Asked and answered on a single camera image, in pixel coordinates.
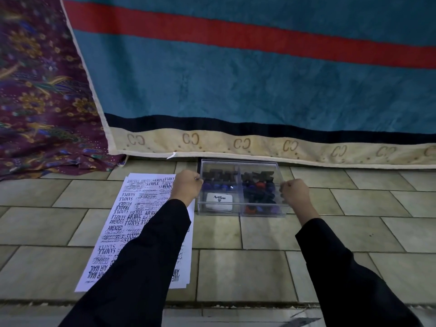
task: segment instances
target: stack of papers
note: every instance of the stack of papers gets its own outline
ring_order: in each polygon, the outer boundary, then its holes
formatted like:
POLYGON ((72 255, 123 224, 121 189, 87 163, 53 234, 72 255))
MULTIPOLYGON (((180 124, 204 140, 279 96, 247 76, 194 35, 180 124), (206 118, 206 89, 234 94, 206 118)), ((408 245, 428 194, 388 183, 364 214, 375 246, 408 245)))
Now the stack of papers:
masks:
MULTIPOLYGON (((117 259, 124 245, 139 236, 170 197, 175 177, 175 174, 131 173, 124 179, 76 292, 88 291, 117 259)), ((190 281, 193 211, 194 201, 188 207, 191 226, 180 249, 170 289, 186 288, 190 281)))

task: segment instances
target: floral fabric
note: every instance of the floral fabric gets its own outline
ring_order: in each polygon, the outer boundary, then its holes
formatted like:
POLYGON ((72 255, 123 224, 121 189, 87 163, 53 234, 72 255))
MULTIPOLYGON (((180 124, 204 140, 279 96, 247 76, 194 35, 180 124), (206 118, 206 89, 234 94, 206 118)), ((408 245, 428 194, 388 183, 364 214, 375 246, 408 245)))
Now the floral fabric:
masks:
POLYGON ((0 0, 0 180, 112 170, 59 0, 0 0))

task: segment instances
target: black sleeve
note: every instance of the black sleeve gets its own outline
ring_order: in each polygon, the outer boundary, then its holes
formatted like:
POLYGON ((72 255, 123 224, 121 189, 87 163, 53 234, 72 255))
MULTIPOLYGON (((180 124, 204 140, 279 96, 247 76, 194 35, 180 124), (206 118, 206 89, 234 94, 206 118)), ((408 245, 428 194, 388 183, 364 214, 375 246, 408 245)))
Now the black sleeve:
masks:
POLYGON ((103 277, 76 303, 60 327, 160 326, 188 210, 170 200, 128 242, 103 277))
POLYGON ((377 274, 356 263, 324 220, 309 220, 296 238, 327 327, 421 326, 377 274))

